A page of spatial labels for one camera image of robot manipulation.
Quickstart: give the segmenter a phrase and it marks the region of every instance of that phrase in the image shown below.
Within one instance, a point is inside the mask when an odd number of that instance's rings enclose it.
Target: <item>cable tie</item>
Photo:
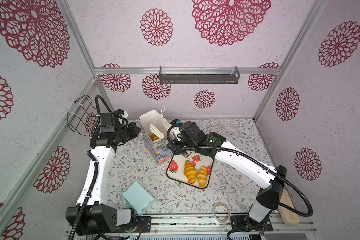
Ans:
[[[72,113],[72,112],[69,112],[69,113],[76,115],[76,117],[79,117],[76,113]]]

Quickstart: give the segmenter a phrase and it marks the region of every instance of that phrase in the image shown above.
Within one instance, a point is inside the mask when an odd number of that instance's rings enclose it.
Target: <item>table surface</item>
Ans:
[[[253,120],[191,121],[205,134],[217,132],[242,151],[272,165]],[[259,190],[253,180],[221,161],[214,160],[209,185],[203,190],[169,179],[165,174],[168,164],[158,166],[141,136],[118,147],[109,167],[108,204],[118,209],[130,207],[121,194],[137,181],[155,199],[146,212],[149,214],[210,213],[216,202],[225,203],[233,213],[248,212]]]

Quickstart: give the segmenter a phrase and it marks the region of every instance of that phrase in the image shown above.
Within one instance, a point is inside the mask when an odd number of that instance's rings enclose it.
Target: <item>croissant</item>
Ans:
[[[197,170],[188,160],[185,161],[184,175],[187,177],[188,181],[191,184],[194,184],[196,182]]]
[[[197,180],[199,181],[199,185],[201,187],[204,187],[206,184],[206,176],[207,176],[206,167],[202,166],[200,170],[197,172]]]

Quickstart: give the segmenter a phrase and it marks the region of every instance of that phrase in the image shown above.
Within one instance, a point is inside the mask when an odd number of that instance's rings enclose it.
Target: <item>cutting board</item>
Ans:
[[[199,189],[206,188],[208,186],[209,178],[211,176],[213,159],[209,156],[202,156],[194,151],[187,151],[187,153],[188,157],[184,157],[183,155],[174,155],[172,157],[172,160],[169,163],[168,169],[166,171],[167,177],[178,182],[190,185],[192,187],[197,187]],[[196,180],[194,184],[190,184],[188,182],[187,177],[184,175],[184,166],[186,160],[190,161],[197,171],[199,171],[202,166],[205,166],[207,168],[208,175],[206,178],[206,185],[204,187],[201,187],[199,185],[198,180]]]

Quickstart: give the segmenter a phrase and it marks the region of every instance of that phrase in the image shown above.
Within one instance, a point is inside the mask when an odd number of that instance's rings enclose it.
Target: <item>light blue box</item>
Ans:
[[[154,198],[138,182],[134,182],[121,195],[139,216],[154,204]]]

